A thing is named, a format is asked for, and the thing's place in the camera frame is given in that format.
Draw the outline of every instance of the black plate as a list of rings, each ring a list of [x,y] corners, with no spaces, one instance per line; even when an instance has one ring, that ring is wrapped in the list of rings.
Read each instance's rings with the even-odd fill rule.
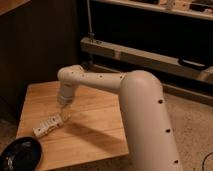
[[[33,171],[41,158],[41,145],[32,137],[12,142],[0,156],[0,171]]]

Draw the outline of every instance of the metal frame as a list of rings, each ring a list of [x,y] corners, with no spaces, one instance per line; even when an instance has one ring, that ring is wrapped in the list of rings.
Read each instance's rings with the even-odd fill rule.
[[[93,29],[92,29],[92,17],[91,17],[91,8],[90,8],[90,0],[87,0],[87,15],[88,15],[88,26],[89,26],[89,37],[90,40],[93,41],[94,40],[94,36],[95,34],[93,33]]]
[[[91,42],[90,38],[88,37],[84,37],[81,40],[81,49],[82,51],[88,52],[89,54],[124,61],[184,78],[213,84],[213,67],[209,67],[203,71],[198,71],[180,65],[177,58],[150,53],[147,51],[120,46],[99,40]]]
[[[152,5],[147,3],[125,1],[125,0],[93,0],[93,1],[213,21],[213,15],[205,14],[202,12],[196,12],[196,11],[183,11],[183,10],[173,9],[174,0],[167,0],[168,5],[166,6]]]

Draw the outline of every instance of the cable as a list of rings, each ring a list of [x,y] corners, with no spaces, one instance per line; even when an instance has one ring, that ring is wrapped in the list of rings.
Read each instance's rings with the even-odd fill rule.
[[[205,161],[206,161],[206,159],[207,159],[209,156],[211,156],[211,155],[213,155],[213,152],[207,154],[207,155],[204,157],[203,162],[202,162],[202,169],[201,169],[201,171],[205,171]]]

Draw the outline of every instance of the wooden table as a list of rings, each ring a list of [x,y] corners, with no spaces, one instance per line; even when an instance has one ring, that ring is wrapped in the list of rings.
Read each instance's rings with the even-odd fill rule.
[[[32,128],[59,113],[58,82],[32,84],[21,114],[17,138],[33,136]],[[68,107],[66,124],[40,139],[38,170],[50,170],[128,154],[117,95],[79,86]]]
[[[30,0],[0,0],[0,15],[5,14]]]

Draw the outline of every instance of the speckled floor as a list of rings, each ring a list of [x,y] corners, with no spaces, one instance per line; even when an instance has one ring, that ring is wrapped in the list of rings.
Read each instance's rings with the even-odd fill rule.
[[[213,107],[166,94],[175,138],[184,171],[200,171],[202,160],[213,152]],[[0,152],[14,140],[16,126],[0,121]],[[96,161],[54,171],[133,171],[128,156]],[[205,171],[213,170],[213,155],[206,160]]]

